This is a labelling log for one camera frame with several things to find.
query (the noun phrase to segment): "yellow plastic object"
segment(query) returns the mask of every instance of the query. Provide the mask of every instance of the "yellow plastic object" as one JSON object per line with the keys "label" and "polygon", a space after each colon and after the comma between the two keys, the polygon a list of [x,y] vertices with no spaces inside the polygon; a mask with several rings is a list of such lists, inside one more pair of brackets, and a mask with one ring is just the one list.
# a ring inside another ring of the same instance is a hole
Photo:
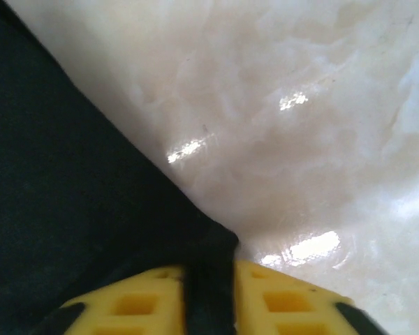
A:
{"label": "yellow plastic object", "polygon": [[181,278],[180,268],[165,267],[76,297],[63,307],[86,309],[65,335],[182,335]]}
{"label": "yellow plastic object", "polygon": [[[182,270],[150,270],[68,301],[86,309],[66,335],[184,335]],[[348,298],[252,262],[235,264],[239,335],[357,335],[335,309]]]}
{"label": "yellow plastic object", "polygon": [[239,335],[357,335],[335,308],[352,300],[252,262],[235,265]]}

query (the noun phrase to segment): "marble floor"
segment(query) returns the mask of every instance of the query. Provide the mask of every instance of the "marble floor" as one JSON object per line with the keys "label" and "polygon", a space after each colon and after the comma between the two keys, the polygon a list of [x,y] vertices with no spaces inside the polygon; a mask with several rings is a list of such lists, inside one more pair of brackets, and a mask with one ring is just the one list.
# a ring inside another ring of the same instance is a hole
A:
{"label": "marble floor", "polygon": [[419,0],[8,2],[239,257],[419,335]]}

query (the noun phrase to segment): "dark cloth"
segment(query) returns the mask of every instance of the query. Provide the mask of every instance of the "dark cloth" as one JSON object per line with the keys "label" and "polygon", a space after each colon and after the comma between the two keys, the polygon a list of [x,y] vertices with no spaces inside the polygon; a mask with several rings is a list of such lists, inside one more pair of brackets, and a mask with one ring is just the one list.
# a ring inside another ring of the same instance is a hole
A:
{"label": "dark cloth", "polygon": [[0,334],[66,300],[185,264],[190,334],[234,334],[237,237],[161,174],[0,1]]}

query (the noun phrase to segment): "black fabric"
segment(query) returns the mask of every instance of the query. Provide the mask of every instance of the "black fabric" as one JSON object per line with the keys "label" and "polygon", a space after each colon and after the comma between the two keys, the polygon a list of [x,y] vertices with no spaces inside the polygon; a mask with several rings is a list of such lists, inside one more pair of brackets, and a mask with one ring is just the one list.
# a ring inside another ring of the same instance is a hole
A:
{"label": "black fabric", "polygon": [[190,334],[233,334],[236,245],[0,1],[0,334],[28,334],[76,295],[177,263],[189,269]]}
{"label": "black fabric", "polygon": [[335,308],[355,329],[358,335],[388,335],[364,311],[344,302],[337,302]]}
{"label": "black fabric", "polygon": [[31,335],[64,335],[86,308],[86,305],[82,302],[61,307],[46,317],[32,331]]}

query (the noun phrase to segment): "square hole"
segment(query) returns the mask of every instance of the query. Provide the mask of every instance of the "square hole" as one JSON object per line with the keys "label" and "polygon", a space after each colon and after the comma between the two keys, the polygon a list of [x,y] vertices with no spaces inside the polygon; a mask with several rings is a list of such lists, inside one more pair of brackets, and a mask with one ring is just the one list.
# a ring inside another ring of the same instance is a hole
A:
{"label": "square hole", "polygon": [[99,327],[93,335],[143,335],[144,329],[141,327]]}
{"label": "square hole", "polygon": [[310,312],[312,306],[295,292],[265,292],[264,301],[270,312]]}
{"label": "square hole", "polygon": [[158,279],[166,279],[167,277],[169,277],[169,273],[167,271],[160,272],[155,276],[155,278]]}
{"label": "square hole", "polygon": [[266,275],[264,275],[264,274],[262,274],[262,273],[260,273],[260,272],[257,272],[257,271],[252,271],[252,272],[251,272],[251,276],[252,276],[253,278],[257,278],[257,279],[264,279],[264,278],[267,278],[267,276],[266,276]]}
{"label": "square hole", "polygon": [[115,306],[115,315],[148,315],[154,312],[158,297],[134,293],[121,297]]}
{"label": "square hole", "polygon": [[279,335],[330,335],[328,328],[323,324],[285,324],[278,325]]}

